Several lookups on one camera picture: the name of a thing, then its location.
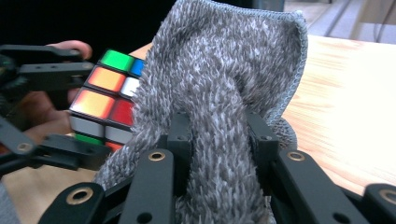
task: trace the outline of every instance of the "rubik's cube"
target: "rubik's cube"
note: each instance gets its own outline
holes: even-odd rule
[[[142,59],[112,49],[103,55],[70,106],[78,140],[117,150],[131,139],[131,97],[143,66]]]

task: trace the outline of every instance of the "gray fabric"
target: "gray fabric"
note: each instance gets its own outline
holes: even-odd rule
[[[0,182],[0,223],[17,224],[20,223],[13,202],[10,200],[7,190]]]
[[[187,193],[177,199],[177,222],[266,222],[270,210],[250,155],[245,109],[262,116],[283,148],[295,148],[281,115],[300,82],[306,51],[299,12],[177,1],[153,39],[133,97],[133,137],[94,181],[108,189],[133,175],[139,155],[156,148],[172,115],[185,111],[194,156]]]

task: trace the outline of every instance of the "light wood tabletop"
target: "light wood tabletop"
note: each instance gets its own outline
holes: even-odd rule
[[[339,186],[362,194],[370,183],[396,185],[396,45],[309,36],[308,60],[284,118]],[[135,52],[144,57],[150,45]],[[93,171],[22,169],[3,177],[22,223],[37,223],[67,187]]]

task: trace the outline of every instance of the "human hand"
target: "human hand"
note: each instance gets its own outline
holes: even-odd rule
[[[77,49],[84,59],[92,55],[91,47],[77,40],[69,40],[50,44],[58,49]],[[68,101],[71,103],[78,90],[70,90]],[[53,106],[48,95],[43,91],[32,91],[21,100],[21,112],[32,123],[32,128],[24,133],[39,144],[50,133],[71,133],[68,111],[58,111]]]

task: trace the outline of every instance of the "gray fuzzy cloth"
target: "gray fuzzy cloth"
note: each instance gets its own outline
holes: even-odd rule
[[[108,189],[133,175],[142,152],[155,149],[177,111],[191,120],[194,156],[177,222],[262,223],[266,200],[248,141],[246,108],[260,114],[296,149],[281,118],[304,70],[307,37],[299,12],[242,9],[179,0],[148,52],[133,101],[132,138],[94,179]]]

